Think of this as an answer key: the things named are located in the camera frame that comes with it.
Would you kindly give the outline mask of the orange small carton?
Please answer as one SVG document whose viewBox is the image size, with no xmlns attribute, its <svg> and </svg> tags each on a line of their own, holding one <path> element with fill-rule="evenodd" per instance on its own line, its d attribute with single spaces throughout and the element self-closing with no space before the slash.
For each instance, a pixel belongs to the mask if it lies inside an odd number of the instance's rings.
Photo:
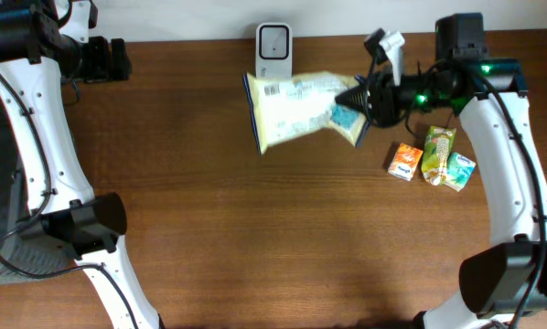
<svg viewBox="0 0 547 329">
<path fill-rule="evenodd" d="M 390 175 L 401 178 L 405 181 L 411 181 L 416 168 L 422 159 L 424 151 L 406 143 L 400 143 L 396 149 L 394 157 L 387 172 Z"/>
</svg>

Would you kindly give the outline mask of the teal tissue pack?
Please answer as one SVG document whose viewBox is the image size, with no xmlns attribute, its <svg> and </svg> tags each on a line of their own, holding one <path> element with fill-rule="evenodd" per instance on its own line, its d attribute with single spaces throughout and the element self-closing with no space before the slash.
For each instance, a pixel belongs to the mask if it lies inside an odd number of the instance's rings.
<svg viewBox="0 0 547 329">
<path fill-rule="evenodd" d="M 476 163 L 462 154 L 451 153 L 447 161 L 447 173 L 445 185 L 456 192 L 461 191 L 472 175 Z"/>
</svg>

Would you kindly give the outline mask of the white barcode scanner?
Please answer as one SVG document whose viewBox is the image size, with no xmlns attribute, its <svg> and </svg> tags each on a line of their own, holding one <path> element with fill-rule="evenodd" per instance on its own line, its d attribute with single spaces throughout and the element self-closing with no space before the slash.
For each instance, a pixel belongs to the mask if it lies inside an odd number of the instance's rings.
<svg viewBox="0 0 547 329">
<path fill-rule="evenodd" d="M 293 74 L 293 31 L 286 23 L 261 23 L 255 30 L 255 73 L 260 79 L 289 79 Z"/>
</svg>

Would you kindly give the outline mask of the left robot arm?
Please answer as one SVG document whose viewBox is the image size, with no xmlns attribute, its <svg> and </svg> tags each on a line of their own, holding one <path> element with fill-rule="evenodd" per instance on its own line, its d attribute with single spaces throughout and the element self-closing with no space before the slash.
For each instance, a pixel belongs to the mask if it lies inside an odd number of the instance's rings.
<svg viewBox="0 0 547 329">
<path fill-rule="evenodd" d="M 0 285 L 85 273 L 116 328 L 160 328 L 126 248 L 115 193 L 95 194 L 64 86 L 125 81 L 125 43 L 93 34 L 91 1 L 0 1 Z"/>
</svg>

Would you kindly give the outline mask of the beige snack bag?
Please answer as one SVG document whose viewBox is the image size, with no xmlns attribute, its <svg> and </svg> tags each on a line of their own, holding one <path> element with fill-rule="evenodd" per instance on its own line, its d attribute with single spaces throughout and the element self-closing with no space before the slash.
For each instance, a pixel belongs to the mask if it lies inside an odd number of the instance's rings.
<svg viewBox="0 0 547 329">
<path fill-rule="evenodd" d="M 242 81 L 260 154 L 323 129 L 336 131 L 357 147 L 370 128 L 364 114 L 335 102 L 340 93 L 359 85 L 351 76 L 322 71 L 259 79 L 246 73 Z"/>
</svg>

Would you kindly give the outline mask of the dark grey plastic basket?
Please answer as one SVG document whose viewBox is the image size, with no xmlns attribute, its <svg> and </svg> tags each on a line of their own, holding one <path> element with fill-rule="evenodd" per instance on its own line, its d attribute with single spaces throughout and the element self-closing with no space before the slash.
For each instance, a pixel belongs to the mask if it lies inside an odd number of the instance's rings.
<svg viewBox="0 0 547 329">
<path fill-rule="evenodd" d="M 26 178 L 8 117 L 0 100 L 0 238 L 28 216 Z M 12 265 L 34 274 L 64 269 L 69 259 L 60 251 L 33 246 L 14 236 L 0 245 L 0 255 Z M 28 281 L 0 262 L 0 285 Z"/>
</svg>

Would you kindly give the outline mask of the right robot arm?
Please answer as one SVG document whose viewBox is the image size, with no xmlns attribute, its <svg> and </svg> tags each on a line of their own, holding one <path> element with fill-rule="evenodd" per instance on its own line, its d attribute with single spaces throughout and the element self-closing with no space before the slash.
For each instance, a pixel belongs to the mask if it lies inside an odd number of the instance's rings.
<svg viewBox="0 0 547 329">
<path fill-rule="evenodd" d="M 471 142 L 486 191 L 489 249 L 462 262 L 459 289 L 418 313 L 415 328 L 514 328 L 547 311 L 547 182 L 532 138 L 529 90 L 520 63 L 492 58 L 480 13 L 435 24 L 435 62 L 404 72 L 403 38 L 377 30 L 365 40 L 374 64 L 338 104 L 392 127 L 412 111 L 449 107 Z"/>
</svg>

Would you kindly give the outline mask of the green snack tube packet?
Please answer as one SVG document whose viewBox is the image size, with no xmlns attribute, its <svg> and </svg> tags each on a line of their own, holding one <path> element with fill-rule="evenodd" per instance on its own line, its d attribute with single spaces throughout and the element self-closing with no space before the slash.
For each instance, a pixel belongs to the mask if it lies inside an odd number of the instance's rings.
<svg viewBox="0 0 547 329">
<path fill-rule="evenodd" d="M 442 185 L 447 176 L 447 160 L 451 154 L 456 128 L 431 126 L 425 138 L 421 170 L 424 180 L 433 186 Z"/>
</svg>

